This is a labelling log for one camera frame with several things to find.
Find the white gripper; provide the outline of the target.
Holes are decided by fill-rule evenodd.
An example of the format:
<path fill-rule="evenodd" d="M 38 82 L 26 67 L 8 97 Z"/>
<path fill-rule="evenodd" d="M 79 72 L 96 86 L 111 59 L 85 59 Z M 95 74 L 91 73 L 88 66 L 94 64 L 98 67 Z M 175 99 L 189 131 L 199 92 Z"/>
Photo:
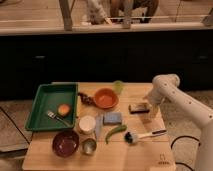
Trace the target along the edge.
<path fill-rule="evenodd" d="M 157 88 L 153 88 L 145 95 L 150 105 L 149 117 L 155 118 L 157 116 L 159 105 L 164 101 L 164 94 Z"/>

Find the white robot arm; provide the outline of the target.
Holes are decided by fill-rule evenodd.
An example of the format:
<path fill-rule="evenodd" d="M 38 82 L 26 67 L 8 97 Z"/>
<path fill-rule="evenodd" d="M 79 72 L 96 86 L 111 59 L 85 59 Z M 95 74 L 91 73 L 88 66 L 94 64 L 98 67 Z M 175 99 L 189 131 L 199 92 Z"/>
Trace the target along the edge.
<path fill-rule="evenodd" d="M 181 91 L 176 74 L 157 75 L 152 80 L 147 99 L 158 106 L 164 98 L 183 110 L 201 130 L 200 146 L 195 160 L 195 171 L 213 171 L 213 109 Z"/>

